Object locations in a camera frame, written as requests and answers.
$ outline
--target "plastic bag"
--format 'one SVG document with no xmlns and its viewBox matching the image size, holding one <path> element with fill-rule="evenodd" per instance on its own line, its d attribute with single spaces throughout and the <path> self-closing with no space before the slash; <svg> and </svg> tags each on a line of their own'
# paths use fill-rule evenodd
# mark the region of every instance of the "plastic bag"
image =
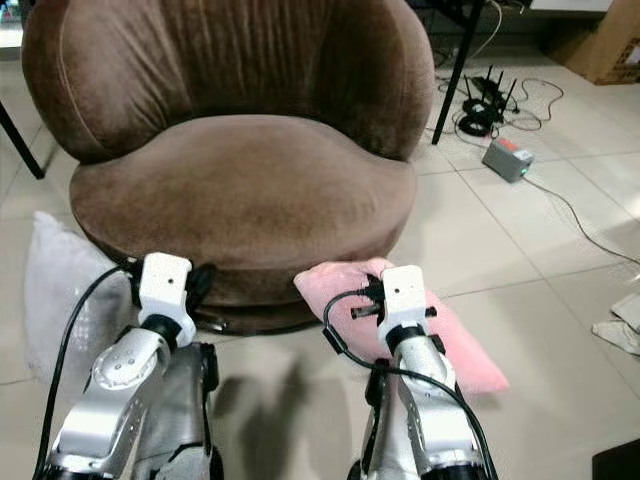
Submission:
<svg viewBox="0 0 640 480">
<path fill-rule="evenodd" d="M 25 360 L 41 382 L 50 384 L 62 333 L 87 287 L 115 264 L 92 243 L 43 212 L 35 212 L 25 273 Z M 82 393 L 93 362 L 135 319 L 129 280 L 116 273 L 85 302 L 65 357 L 60 394 Z"/>
</svg>

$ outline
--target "pink towel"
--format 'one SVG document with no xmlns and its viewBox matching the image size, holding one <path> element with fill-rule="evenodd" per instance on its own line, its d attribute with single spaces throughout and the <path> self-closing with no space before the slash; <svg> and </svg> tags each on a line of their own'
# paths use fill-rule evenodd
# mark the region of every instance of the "pink towel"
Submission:
<svg viewBox="0 0 640 480">
<path fill-rule="evenodd" d="M 299 273 L 293 281 L 311 311 L 321 319 L 329 300 L 347 290 L 367 286 L 367 274 L 380 278 L 382 271 L 389 267 L 393 264 L 383 258 L 353 263 L 327 262 Z M 329 320 L 356 355 L 369 361 L 390 358 L 389 349 L 378 342 L 376 317 L 351 318 L 351 308 L 369 304 L 371 302 L 365 297 L 345 298 L 333 307 Z M 500 369 L 433 292 L 427 292 L 427 305 L 436 307 L 438 311 L 437 317 L 429 318 L 429 334 L 437 334 L 442 339 L 463 393 L 487 393 L 508 388 L 509 382 Z"/>
</svg>

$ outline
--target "table leg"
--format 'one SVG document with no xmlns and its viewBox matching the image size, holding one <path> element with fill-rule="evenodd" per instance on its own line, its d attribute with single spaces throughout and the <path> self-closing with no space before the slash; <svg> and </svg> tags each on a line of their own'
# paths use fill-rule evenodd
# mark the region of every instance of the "table leg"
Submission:
<svg viewBox="0 0 640 480">
<path fill-rule="evenodd" d="M 4 130 L 7 132 L 9 139 L 16 147 L 16 150 L 18 150 L 18 153 L 22 157 L 24 163 L 27 165 L 27 168 L 29 168 L 29 171 L 31 171 L 33 176 L 38 180 L 43 179 L 44 171 L 42 170 L 42 168 L 40 168 L 40 165 L 38 165 L 36 159 L 33 158 L 33 155 L 31 155 L 27 144 L 24 143 L 24 140 L 20 136 L 20 132 L 18 132 L 16 126 L 11 121 L 11 118 L 2 105 L 2 102 L 0 102 L 0 125 L 2 125 Z"/>
<path fill-rule="evenodd" d="M 460 75 L 462 74 L 462 69 L 464 68 L 464 62 L 467 60 L 469 47 L 471 46 L 471 40 L 473 40 L 473 36 L 476 33 L 478 19 L 480 18 L 480 13 L 482 12 L 484 3 L 484 0 L 476 0 L 473 4 L 471 15 L 467 20 L 468 23 L 464 30 L 464 36 L 462 37 L 462 43 L 460 44 L 458 56 L 456 57 L 456 63 L 453 66 L 453 72 L 451 73 L 451 80 L 449 80 L 449 88 L 447 88 L 447 94 L 444 97 L 444 104 L 442 105 L 442 109 L 440 110 L 438 123 L 436 124 L 436 129 L 433 133 L 433 139 L 431 140 L 431 143 L 434 145 L 438 144 L 440 135 L 442 135 L 442 130 L 444 130 L 444 123 L 447 121 L 449 108 L 451 108 L 451 102 L 453 101 L 453 96 L 455 95 L 456 88 L 458 87 L 458 80 L 460 80 Z"/>
</svg>

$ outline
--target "power adapter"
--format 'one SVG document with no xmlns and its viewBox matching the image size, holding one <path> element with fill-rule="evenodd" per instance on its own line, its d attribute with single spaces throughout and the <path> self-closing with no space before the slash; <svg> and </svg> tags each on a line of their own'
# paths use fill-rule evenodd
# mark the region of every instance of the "power adapter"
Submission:
<svg viewBox="0 0 640 480">
<path fill-rule="evenodd" d="M 509 183 L 520 180 L 533 163 L 533 153 L 520 148 L 506 138 L 499 137 L 491 142 L 482 163 Z"/>
</svg>

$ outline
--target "velvet upholstery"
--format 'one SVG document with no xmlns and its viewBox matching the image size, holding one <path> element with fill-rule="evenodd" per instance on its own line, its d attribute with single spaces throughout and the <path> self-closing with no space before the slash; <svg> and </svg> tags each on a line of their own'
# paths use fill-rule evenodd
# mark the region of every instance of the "velvet upholstery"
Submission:
<svg viewBox="0 0 640 480">
<path fill-rule="evenodd" d="M 404 0 L 40 0 L 23 69 L 87 235 L 215 263 L 203 310 L 249 309 L 233 331 L 299 311 L 300 270 L 386 254 L 411 209 L 434 82 Z"/>
</svg>

